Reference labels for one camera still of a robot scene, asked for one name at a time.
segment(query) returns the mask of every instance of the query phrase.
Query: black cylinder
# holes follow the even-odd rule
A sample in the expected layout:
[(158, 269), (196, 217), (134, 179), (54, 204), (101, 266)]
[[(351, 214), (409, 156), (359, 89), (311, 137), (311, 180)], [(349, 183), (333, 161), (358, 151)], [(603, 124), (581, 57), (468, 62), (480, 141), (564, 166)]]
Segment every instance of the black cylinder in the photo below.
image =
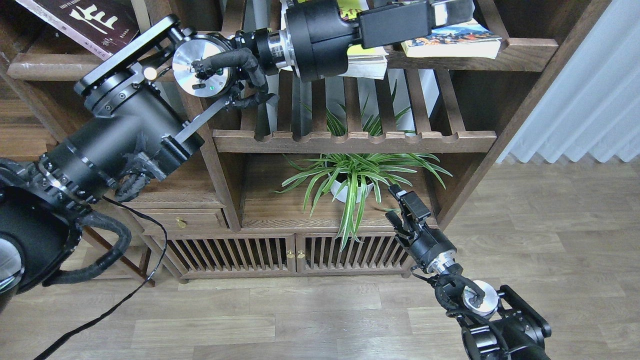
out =
[(347, 71), (347, 49), (360, 35), (357, 23), (340, 18), (334, 0), (308, 1), (289, 8), (287, 26), (302, 81)]
[[(179, 166), (153, 162), (163, 150), (163, 138), (182, 130), (178, 115), (148, 83), (125, 88), (123, 83), (126, 81), (106, 81), (94, 90), (91, 97), (99, 100), (86, 105), (97, 116), (49, 153), (53, 168), (77, 186), (75, 191), (84, 192), (84, 199), (90, 195), (99, 199), (129, 171), (150, 172), (150, 167), (157, 167), (168, 175)], [(192, 135), (180, 145), (192, 155), (202, 144), (202, 138)], [(153, 164), (145, 167), (141, 153)]]

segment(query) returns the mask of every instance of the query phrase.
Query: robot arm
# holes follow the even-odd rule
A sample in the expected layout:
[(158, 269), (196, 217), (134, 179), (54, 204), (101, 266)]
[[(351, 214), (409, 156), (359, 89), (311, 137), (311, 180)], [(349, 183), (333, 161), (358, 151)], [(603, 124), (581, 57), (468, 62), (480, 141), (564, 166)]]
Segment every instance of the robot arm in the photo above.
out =
[[(508, 285), (495, 290), (484, 281), (462, 276), (462, 266), (454, 259), (456, 247), (441, 230), (425, 223), (431, 213), (418, 195), (398, 185), (389, 191), (403, 217), (387, 213), (396, 240), (415, 260), (412, 271), (435, 274), (430, 278), (414, 276), (433, 287), (446, 315), (458, 321), (469, 359), (548, 360), (544, 339), (551, 336), (551, 327), (547, 321)], [(499, 318), (490, 321), (495, 313)]]

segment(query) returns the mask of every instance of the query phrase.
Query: spider plant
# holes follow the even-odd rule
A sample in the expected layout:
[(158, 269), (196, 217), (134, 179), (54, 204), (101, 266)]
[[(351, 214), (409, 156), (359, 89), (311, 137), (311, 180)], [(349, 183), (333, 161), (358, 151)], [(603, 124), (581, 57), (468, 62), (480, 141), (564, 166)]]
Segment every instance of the spider plant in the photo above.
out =
[[(393, 99), (396, 96), (396, 86), (394, 86), (392, 94)], [(362, 118), (364, 118), (364, 109), (368, 100), (369, 98), (367, 97), (361, 112)], [(341, 104), (340, 106), (346, 112), (344, 105)], [(411, 108), (407, 107), (398, 112), (395, 116), (396, 122), (410, 110)], [(326, 111), (326, 121), (327, 130), (331, 134), (335, 136), (346, 134), (346, 126), (329, 109)], [(381, 135), (380, 116), (370, 115), (362, 129), (373, 136)], [(342, 183), (338, 190), (334, 192), (333, 200), (343, 189), (347, 189), (342, 220), (336, 235), (336, 238), (342, 237), (340, 251), (344, 249), (349, 238), (359, 241), (358, 229), (364, 215), (368, 184), (373, 185), (376, 202), (380, 204), (382, 202), (380, 184), (384, 184), (386, 187), (397, 183), (413, 186), (402, 174), (417, 172), (414, 168), (425, 168), (438, 179), (442, 186), (445, 185), (440, 174), (452, 176), (448, 171), (432, 162), (439, 161), (432, 154), (321, 154), (318, 158), (302, 160), (305, 163), (309, 163), (307, 166), (296, 164), (286, 156), (285, 158), (299, 173), (282, 182), (284, 190), (274, 192), (289, 192), (308, 180), (307, 190), (302, 202), (302, 211), (306, 211), (310, 204), (309, 217), (313, 215), (320, 196), (331, 191), (332, 184), (335, 181), (342, 181)]]

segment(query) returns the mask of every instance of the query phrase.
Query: black cable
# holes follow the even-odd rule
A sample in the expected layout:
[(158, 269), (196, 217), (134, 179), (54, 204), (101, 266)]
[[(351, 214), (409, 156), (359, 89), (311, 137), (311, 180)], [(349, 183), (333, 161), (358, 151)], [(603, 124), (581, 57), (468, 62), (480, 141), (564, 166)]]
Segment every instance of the black cable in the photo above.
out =
[(111, 315), (114, 311), (116, 311), (116, 309), (118, 309), (120, 307), (120, 305), (122, 305), (125, 301), (129, 300), (135, 293), (138, 292), (138, 290), (140, 290), (144, 285), (146, 285), (146, 283), (149, 282), (149, 280), (151, 280), (151, 277), (156, 273), (157, 269), (160, 267), (160, 265), (162, 264), (162, 260), (164, 259), (164, 255), (166, 254), (166, 249), (167, 249), (167, 245), (169, 243), (169, 238), (166, 232), (166, 229), (164, 228), (164, 226), (162, 224), (160, 224), (156, 219), (143, 214), (135, 209), (130, 208), (129, 206), (123, 205), (115, 200), (111, 200), (108, 197), (103, 196), (102, 197), (104, 200), (106, 200), (107, 202), (110, 202), (116, 206), (120, 206), (121, 208), (127, 209), (130, 212), (132, 212), (134, 215), (136, 215), (139, 218), (148, 220), (153, 222), (154, 224), (158, 225), (163, 233), (164, 233), (164, 247), (162, 249), (162, 253), (160, 254), (160, 259), (158, 259), (158, 264), (156, 265), (156, 267), (153, 269), (153, 271), (151, 271), (151, 274), (149, 274), (147, 276), (147, 278), (132, 292), (130, 292), (127, 296), (125, 296), (119, 303), (115, 304), (111, 309), (107, 310), (104, 314), (98, 316), (97, 318), (91, 320), (90, 322), (81, 325), (77, 328), (75, 328), (74, 330), (69, 331), (68, 333), (64, 334), (63, 336), (60, 336), (60, 338), (58, 340), (56, 340), (56, 342), (54, 342), (53, 344), (51, 344), (50, 347), (48, 347), (46, 350), (44, 350), (40, 355), (36, 356), (34, 360), (44, 360), (47, 359), (49, 356), (51, 356), (51, 354), (53, 354), (57, 349), (59, 349), (62, 345), (64, 345), (73, 335), (79, 334), (80, 332), (89, 329), (90, 327), (94, 326), (95, 324), (99, 323), (100, 321), (102, 321), (103, 319), (105, 319), (107, 316)]

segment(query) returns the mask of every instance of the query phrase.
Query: book cover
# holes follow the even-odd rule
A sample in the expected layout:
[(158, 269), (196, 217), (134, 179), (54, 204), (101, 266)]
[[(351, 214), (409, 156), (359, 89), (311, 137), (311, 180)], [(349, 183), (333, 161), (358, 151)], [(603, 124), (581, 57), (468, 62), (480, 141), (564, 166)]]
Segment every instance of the book cover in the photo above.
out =
[(17, 2), (103, 60), (139, 33), (133, 9), (114, 0)]
[(477, 21), (434, 29), (428, 37), (415, 38), (402, 43), (411, 58), (423, 57), (484, 57), (495, 58), (501, 37), (488, 31)]

